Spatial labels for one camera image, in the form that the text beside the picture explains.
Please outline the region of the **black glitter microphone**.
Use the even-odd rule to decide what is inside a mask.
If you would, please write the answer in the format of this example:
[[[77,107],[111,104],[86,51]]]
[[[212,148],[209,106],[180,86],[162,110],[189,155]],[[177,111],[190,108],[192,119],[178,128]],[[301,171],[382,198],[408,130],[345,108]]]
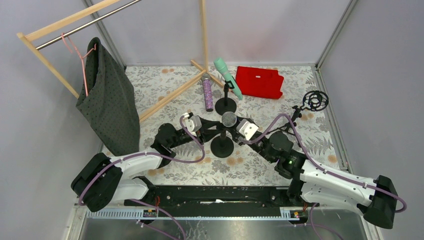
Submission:
[[[221,116],[221,123],[226,130],[236,131],[237,115],[232,111],[224,112]]]

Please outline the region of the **black round-base mic stand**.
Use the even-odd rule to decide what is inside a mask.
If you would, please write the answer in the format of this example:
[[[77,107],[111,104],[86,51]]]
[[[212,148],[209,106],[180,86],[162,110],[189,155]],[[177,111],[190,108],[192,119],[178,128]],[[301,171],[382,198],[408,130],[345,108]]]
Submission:
[[[220,98],[215,103],[215,111],[222,116],[226,112],[232,112],[235,113],[237,110],[237,104],[236,102],[228,97],[228,93],[230,90],[230,86],[226,83],[224,85],[223,91],[224,91],[224,97]]]

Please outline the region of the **mint green microphone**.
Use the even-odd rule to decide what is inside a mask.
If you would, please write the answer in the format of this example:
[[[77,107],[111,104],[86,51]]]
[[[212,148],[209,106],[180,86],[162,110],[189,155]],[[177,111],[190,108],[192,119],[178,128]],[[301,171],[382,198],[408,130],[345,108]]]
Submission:
[[[232,76],[232,74],[229,71],[229,68],[225,61],[218,57],[213,61],[213,64],[216,68],[216,70],[221,74],[221,76],[224,79],[224,82],[228,84],[229,88],[232,90],[232,92],[237,96],[239,100],[243,99],[243,94],[239,86],[237,85],[237,82],[235,78]]]

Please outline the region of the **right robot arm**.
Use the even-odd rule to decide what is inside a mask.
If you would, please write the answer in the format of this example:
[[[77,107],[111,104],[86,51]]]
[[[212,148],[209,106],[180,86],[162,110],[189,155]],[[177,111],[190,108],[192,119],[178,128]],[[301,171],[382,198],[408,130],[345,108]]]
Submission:
[[[266,137],[258,129],[251,120],[241,117],[230,132],[235,142],[248,145],[275,163],[275,171],[291,180],[287,195],[292,202],[345,209],[377,227],[393,228],[398,194],[389,177],[373,179],[326,167],[308,159],[303,151],[294,150],[285,133],[278,131]]]

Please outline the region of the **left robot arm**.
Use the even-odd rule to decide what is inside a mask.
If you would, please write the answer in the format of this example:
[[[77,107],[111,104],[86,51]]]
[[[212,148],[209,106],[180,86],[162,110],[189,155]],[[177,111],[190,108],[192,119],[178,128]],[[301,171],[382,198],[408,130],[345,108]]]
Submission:
[[[176,129],[171,123],[160,125],[153,144],[146,150],[114,157],[103,152],[94,155],[70,185],[78,196],[78,204],[97,212],[109,203],[141,200],[149,192],[149,186],[142,179],[131,178],[133,175],[177,162],[172,149],[191,141],[199,146],[204,158],[204,143],[224,129],[219,121],[205,120],[191,113],[181,116],[180,126]]]

